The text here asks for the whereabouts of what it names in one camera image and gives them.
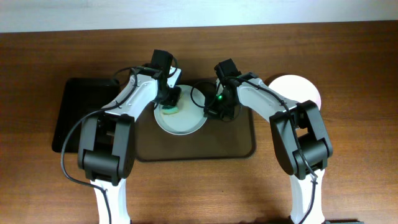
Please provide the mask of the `green yellow sponge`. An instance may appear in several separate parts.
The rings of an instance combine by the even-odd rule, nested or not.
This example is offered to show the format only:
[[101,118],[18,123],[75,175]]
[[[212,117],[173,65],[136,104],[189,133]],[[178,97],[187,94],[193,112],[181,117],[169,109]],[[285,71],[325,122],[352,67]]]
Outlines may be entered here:
[[176,113],[179,112],[179,108],[177,106],[163,105],[162,108],[161,108],[161,112],[164,115],[176,114]]

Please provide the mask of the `pale green stained plate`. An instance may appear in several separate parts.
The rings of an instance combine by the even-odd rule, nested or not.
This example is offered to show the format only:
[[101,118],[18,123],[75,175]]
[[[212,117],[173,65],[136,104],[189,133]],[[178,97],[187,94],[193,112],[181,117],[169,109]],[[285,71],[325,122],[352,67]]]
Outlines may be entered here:
[[154,110],[154,117],[157,124],[167,133],[173,135],[188,135],[199,130],[207,121],[204,117],[203,108],[198,107],[192,101],[189,85],[179,85],[181,88],[180,99],[177,107],[179,112],[171,115],[164,115],[161,112],[162,106]]

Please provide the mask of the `white plate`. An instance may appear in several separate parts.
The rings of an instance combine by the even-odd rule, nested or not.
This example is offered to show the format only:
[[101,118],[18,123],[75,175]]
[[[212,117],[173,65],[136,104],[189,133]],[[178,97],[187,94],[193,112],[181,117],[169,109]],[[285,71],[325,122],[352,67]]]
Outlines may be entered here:
[[304,77],[282,75],[271,81],[268,87],[280,95],[299,103],[311,100],[318,106],[318,109],[321,109],[322,100],[318,89]]

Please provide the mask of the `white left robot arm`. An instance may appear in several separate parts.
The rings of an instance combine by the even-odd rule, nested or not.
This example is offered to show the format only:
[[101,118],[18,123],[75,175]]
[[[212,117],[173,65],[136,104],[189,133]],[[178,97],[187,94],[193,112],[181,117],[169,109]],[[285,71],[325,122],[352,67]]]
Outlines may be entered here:
[[78,121],[78,167],[92,187],[100,223],[130,223],[126,179],[135,161],[135,123],[151,103],[175,106],[181,69],[132,67],[129,81],[110,103]]

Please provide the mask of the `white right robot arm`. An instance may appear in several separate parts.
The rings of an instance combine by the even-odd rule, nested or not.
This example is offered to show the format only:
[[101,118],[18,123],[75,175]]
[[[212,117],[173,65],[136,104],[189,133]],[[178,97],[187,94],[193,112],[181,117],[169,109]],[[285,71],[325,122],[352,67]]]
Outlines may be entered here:
[[320,113],[318,89],[298,75],[279,76],[270,85],[252,72],[216,75],[216,100],[248,107],[270,124],[275,156],[290,178],[290,220],[324,223],[322,179],[333,146]]

